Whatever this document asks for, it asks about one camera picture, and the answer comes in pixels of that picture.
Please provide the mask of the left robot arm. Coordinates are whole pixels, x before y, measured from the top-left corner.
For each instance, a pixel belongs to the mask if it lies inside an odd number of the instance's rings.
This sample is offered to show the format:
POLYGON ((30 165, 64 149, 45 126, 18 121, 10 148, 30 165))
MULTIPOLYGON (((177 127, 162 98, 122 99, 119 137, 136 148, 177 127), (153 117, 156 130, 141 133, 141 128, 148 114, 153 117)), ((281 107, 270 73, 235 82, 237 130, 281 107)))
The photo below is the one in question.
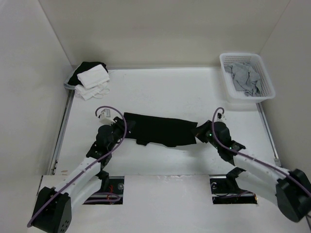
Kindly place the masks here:
POLYGON ((123 117, 115 117, 111 123, 102 125, 79 166, 58 185, 39 191, 27 226, 46 233, 66 232, 76 207, 84 204, 93 193, 102 194, 108 190, 109 175, 103 168, 134 126, 134 121, 123 117))

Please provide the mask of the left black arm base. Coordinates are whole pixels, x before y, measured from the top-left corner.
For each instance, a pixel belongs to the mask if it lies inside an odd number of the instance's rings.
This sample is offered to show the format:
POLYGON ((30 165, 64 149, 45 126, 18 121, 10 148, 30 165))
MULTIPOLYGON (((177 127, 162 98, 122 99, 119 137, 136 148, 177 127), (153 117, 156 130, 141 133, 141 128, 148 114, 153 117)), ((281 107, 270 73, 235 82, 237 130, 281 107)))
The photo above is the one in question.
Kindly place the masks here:
POLYGON ((110 176, 106 171, 101 171, 97 177, 102 182, 101 188, 92 194, 84 204, 122 205, 125 177, 110 176))

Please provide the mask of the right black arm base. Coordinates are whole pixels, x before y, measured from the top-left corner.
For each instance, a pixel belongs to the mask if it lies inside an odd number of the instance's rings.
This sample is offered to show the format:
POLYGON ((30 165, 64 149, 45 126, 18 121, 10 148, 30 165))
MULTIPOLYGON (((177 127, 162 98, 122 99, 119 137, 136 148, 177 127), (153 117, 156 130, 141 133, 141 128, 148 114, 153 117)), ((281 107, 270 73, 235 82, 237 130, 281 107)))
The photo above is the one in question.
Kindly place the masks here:
POLYGON ((238 187, 236 178, 243 172, 234 168, 226 175, 210 176, 210 188, 213 204, 257 204, 254 193, 238 187))

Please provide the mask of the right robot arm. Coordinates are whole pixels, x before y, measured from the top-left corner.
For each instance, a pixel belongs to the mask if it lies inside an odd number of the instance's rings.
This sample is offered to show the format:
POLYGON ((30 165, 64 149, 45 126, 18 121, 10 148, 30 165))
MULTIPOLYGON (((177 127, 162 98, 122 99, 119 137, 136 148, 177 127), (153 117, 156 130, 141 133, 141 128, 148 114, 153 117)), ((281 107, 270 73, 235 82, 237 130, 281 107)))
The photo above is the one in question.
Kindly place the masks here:
POLYGON ((225 186, 231 192, 250 191, 278 207, 290 221, 299 222, 311 212, 311 183, 300 170, 288 170, 246 154, 246 147, 230 136, 221 121, 207 121, 192 129, 203 143, 210 143, 219 156, 232 164, 225 186))

